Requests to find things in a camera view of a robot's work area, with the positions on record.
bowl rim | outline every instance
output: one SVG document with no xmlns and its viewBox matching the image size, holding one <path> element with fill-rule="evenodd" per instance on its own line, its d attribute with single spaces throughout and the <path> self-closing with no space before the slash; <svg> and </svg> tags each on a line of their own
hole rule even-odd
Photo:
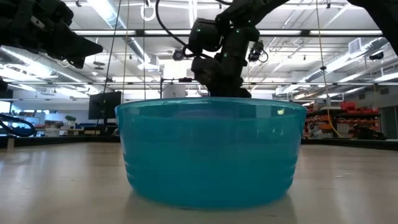
<svg viewBox="0 0 398 224">
<path fill-rule="evenodd" d="M 128 102 L 120 104 L 115 107 L 115 111 L 120 111 L 125 108 L 140 108 L 142 106 L 160 106 L 164 104 L 175 104 L 175 103 L 195 103 L 195 102 L 210 102 L 210 101 L 222 101 L 222 102 L 237 102 L 237 103 L 250 103 L 253 105 L 269 105 L 269 106 L 281 106 L 286 108 L 291 108 L 294 110 L 302 110 L 307 112 L 308 109 L 302 105 L 279 101 L 279 100 L 264 100 L 255 98 L 233 98 L 233 97 L 184 97 L 184 98 L 163 98 L 163 99 L 153 99 L 153 100 L 140 100 L 134 102 Z"/>
</svg>

blue plastic bowl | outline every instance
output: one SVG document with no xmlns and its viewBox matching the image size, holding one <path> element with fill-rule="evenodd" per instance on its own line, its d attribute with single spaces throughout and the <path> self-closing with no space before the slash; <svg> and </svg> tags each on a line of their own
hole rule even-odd
<svg viewBox="0 0 398 224">
<path fill-rule="evenodd" d="M 119 105 L 127 178 L 158 202 L 246 208 L 292 184 L 307 109 L 246 98 L 174 98 Z"/>
</svg>

computer monitor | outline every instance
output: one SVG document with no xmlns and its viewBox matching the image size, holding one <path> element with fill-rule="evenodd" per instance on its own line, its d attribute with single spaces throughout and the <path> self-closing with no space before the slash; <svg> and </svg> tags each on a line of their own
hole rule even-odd
<svg viewBox="0 0 398 224">
<path fill-rule="evenodd" d="M 90 96 L 88 106 L 88 119 L 112 119 L 116 118 L 115 107 L 121 104 L 122 93 L 100 93 Z"/>
</svg>

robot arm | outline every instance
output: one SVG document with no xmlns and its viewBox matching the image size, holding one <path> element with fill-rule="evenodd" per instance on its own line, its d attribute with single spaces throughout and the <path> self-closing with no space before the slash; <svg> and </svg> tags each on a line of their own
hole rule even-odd
<svg viewBox="0 0 398 224">
<path fill-rule="evenodd" d="M 250 41 L 259 40 L 255 25 L 288 0 L 234 0 L 214 21 L 198 19 L 192 27 L 188 48 L 195 54 L 202 50 L 221 53 L 214 58 L 196 57 L 191 70 L 211 96 L 251 97 L 241 88 L 240 77 Z M 365 8 L 398 53 L 398 0 L 348 0 Z"/>
<path fill-rule="evenodd" d="M 103 48 L 69 29 L 73 12 L 61 0 L 0 0 L 0 45 L 43 52 L 83 68 Z"/>
</svg>

desk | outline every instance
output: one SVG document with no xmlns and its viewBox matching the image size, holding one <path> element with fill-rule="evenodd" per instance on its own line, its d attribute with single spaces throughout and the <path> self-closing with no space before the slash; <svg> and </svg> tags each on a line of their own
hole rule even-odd
<svg viewBox="0 0 398 224">
<path fill-rule="evenodd" d="M 34 134 L 35 137 L 37 137 L 37 133 L 38 132 L 45 132 L 45 128 L 35 128 L 36 132 Z M 83 133 L 85 130 L 84 129 L 60 129 L 61 131 L 66 131 L 67 135 L 69 136 L 77 136 L 80 135 L 81 133 Z"/>
<path fill-rule="evenodd" d="M 302 146 L 293 185 L 268 206 L 172 208 L 136 195 L 119 143 L 0 151 L 0 223 L 390 224 L 398 219 L 398 153 Z"/>
</svg>

